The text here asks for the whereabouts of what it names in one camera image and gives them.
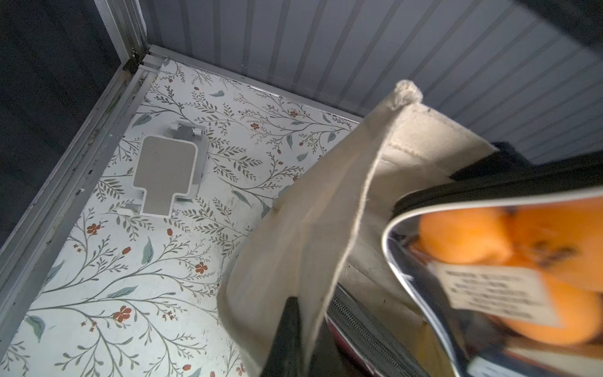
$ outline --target floral patterned floor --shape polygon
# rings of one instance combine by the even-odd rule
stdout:
[[[208,127],[200,192],[172,219],[123,211],[145,135]],[[31,304],[2,376],[242,376],[215,296],[272,200],[355,123],[168,61]]]

